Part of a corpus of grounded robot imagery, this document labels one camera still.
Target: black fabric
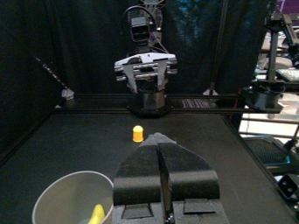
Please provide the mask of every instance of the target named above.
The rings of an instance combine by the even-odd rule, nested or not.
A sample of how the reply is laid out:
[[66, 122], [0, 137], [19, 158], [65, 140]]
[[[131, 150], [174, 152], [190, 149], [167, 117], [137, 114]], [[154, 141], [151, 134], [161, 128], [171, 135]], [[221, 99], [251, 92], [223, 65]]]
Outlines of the black fabric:
[[[237, 93], [253, 80], [266, 34], [267, 3], [229, 1], [217, 79], [217, 90], [223, 94]], [[78, 93], [130, 92], [126, 83], [117, 82], [114, 64], [135, 50], [129, 31], [121, 35], [123, 13], [135, 4], [134, 0], [66, 0], [51, 5], [69, 82]], [[169, 93], [202, 94], [210, 86], [221, 13], [221, 0], [167, 1], [163, 44], [179, 60]]]
[[39, 196], [67, 174], [95, 171], [114, 179], [121, 163], [141, 145], [133, 141], [137, 125], [145, 128], [145, 138], [161, 132], [206, 159], [219, 176], [219, 199], [230, 224], [298, 223], [275, 180], [263, 173], [221, 115], [139, 119], [131, 114], [67, 114], [50, 117], [0, 168], [2, 224], [31, 223]]
[[62, 86], [10, 33], [59, 73], [45, 1], [0, 1], [0, 23], [2, 155], [29, 127], [59, 103]]
[[[269, 0], [229, 1], [217, 91], [237, 93], [255, 70]], [[221, 27], [221, 0], [167, 0], [163, 44], [179, 60], [167, 93], [202, 94], [211, 82]], [[51, 65], [78, 94], [131, 93], [114, 65], [135, 50], [121, 35], [126, 9], [137, 0], [0, 2], [0, 22]], [[62, 86], [0, 28], [0, 153], [58, 104]]]

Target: robotic arm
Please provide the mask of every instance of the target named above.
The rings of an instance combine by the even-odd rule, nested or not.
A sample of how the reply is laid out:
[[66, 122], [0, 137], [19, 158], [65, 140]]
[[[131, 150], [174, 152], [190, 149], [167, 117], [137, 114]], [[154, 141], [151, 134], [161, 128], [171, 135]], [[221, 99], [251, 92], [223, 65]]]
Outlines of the robotic arm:
[[170, 74], [177, 74], [177, 58], [162, 44], [163, 7], [166, 0], [141, 0], [141, 5], [126, 10], [125, 20], [131, 26], [137, 49], [115, 63], [117, 80], [127, 81], [135, 94], [129, 107], [142, 116], [159, 116], [170, 111], [165, 105], [165, 85]]

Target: yellow object in cup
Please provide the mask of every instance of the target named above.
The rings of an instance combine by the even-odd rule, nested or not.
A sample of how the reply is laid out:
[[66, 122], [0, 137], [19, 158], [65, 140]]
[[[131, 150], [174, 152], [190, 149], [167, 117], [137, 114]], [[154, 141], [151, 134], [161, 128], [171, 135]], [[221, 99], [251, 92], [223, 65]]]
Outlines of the yellow object in cup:
[[105, 207], [102, 205], [97, 205], [89, 224], [101, 224], [105, 219], [106, 219]]
[[145, 141], [145, 129], [141, 125], [134, 127], [134, 141], [142, 143]]

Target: black backdrop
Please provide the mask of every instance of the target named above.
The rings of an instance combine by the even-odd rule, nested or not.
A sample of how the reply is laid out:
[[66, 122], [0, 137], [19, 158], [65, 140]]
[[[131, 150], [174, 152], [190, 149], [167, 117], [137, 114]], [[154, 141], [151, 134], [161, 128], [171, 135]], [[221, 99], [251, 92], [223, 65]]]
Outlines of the black backdrop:
[[[0, 2], [0, 22], [82, 94], [130, 93], [117, 82], [115, 61], [135, 50], [121, 35], [126, 9], [137, 0], [10, 0]], [[229, 1], [219, 54], [217, 91], [247, 86], [263, 43], [269, 0]], [[177, 55], [179, 73], [171, 94], [202, 94], [211, 81], [221, 27], [221, 0], [167, 0], [163, 44]], [[0, 153], [61, 102], [62, 86], [0, 27]]]

